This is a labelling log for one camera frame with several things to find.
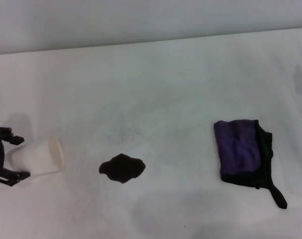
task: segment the black robotic claw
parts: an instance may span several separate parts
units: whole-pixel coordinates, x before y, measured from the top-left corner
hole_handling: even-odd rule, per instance
[[[14,136],[11,131],[11,128],[0,127],[0,183],[9,186],[13,186],[16,183],[19,183],[21,180],[30,177],[29,172],[15,172],[3,168],[5,152],[2,140],[14,145],[20,145],[25,141],[23,137]]]

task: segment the white paper cup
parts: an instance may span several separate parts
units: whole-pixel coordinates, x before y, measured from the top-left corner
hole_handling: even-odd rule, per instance
[[[52,135],[8,152],[6,164],[11,170],[33,176],[63,170],[65,158],[58,137]]]

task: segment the white table surface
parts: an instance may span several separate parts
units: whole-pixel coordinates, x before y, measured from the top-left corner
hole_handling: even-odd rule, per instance
[[[287,210],[220,180],[212,125],[234,119],[274,134]],[[66,154],[0,185],[0,239],[302,238],[302,29],[0,55],[0,125]],[[143,174],[100,175],[119,153]]]

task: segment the folded cloth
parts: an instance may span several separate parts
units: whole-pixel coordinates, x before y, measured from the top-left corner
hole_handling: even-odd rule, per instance
[[[258,120],[218,121],[214,131],[220,159],[222,181],[236,185],[266,188],[279,208],[287,202],[271,177],[272,134]]]

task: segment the white wall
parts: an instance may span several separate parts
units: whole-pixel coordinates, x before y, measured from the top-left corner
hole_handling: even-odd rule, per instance
[[[302,0],[0,0],[0,54],[302,27]]]

